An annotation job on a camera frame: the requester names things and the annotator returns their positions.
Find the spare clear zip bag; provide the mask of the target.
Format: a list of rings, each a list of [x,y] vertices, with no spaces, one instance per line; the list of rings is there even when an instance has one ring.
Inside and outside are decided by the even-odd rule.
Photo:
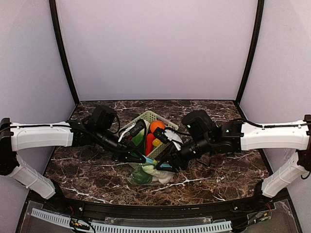
[[[174,176],[173,172],[157,170],[157,160],[146,157],[144,164],[130,163],[134,168],[128,177],[129,183],[133,185],[166,185]]]

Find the dark green toy vegetable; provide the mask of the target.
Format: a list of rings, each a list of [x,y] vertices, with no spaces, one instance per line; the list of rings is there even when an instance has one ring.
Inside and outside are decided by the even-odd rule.
[[[137,166],[131,174],[131,182],[133,184],[144,185],[150,184],[153,180],[152,175],[146,173],[142,166]]]

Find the beige perforated plastic basket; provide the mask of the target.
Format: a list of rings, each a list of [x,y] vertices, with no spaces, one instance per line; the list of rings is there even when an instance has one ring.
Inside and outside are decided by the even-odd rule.
[[[152,123],[153,121],[156,121],[156,120],[160,120],[165,124],[166,127],[170,127],[170,128],[175,129],[175,130],[179,129],[179,126],[176,125],[175,123],[169,121],[168,119],[160,116],[159,114],[157,114],[153,111],[147,110],[147,111],[143,112],[141,115],[139,115],[138,117],[134,118],[128,124],[124,125],[121,128],[121,130],[127,129],[128,127],[132,126],[133,124],[136,124],[136,122],[139,119],[143,119],[145,121],[148,121],[149,123]],[[148,155],[148,158],[150,158],[150,159],[158,158],[160,156],[160,154],[168,147],[168,145],[169,144],[163,144],[163,143],[160,144],[158,147],[156,147],[152,150],[152,152]]]

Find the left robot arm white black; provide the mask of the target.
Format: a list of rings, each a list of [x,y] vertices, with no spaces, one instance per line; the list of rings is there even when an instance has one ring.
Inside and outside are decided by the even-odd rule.
[[[144,120],[130,125],[120,136],[110,131],[117,112],[107,106],[97,106],[93,113],[83,120],[67,120],[50,124],[12,123],[9,118],[0,122],[0,174],[9,176],[46,200],[63,198],[63,192],[56,182],[39,174],[29,166],[17,152],[41,147],[82,147],[98,145],[113,154],[112,159],[125,163],[145,163],[138,145],[124,138],[126,133],[136,136],[147,131]]]

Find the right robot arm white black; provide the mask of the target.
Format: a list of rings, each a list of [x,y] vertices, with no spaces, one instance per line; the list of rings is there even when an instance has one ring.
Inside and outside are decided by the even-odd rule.
[[[311,173],[311,116],[303,120],[279,124],[257,124],[236,119],[221,127],[204,110],[192,111],[182,119],[192,140],[181,144],[166,132],[155,130],[163,143],[177,143],[177,149],[157,163],[158,170],[179,172],[188,168],[189,161],[206,153],[231,153],[257,149],[294,149],[289,160],[257,185],[259,196],[273,198],[303,174]]]

